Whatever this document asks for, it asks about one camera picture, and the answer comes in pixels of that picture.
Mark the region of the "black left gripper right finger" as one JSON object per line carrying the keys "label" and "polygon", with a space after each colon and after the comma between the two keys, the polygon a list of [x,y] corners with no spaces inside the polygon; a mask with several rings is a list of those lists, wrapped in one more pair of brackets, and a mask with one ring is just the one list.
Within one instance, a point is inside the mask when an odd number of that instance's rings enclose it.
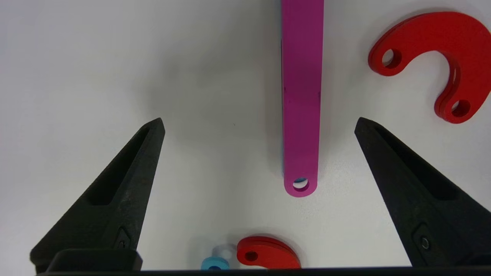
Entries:
{"label": "black left gripper right finger", "polygon": [[413,266],[490,265],[490,211],[377,122],[355,135]]}

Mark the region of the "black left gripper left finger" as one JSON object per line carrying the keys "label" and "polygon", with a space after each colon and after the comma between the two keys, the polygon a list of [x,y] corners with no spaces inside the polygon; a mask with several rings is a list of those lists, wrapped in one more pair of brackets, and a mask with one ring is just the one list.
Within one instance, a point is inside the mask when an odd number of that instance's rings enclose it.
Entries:
{"label": "black left gripper left finger", "polygon": [[37,274],[139,271],[137,245],[165,137],[163,121],[144,124],[33,247]]}

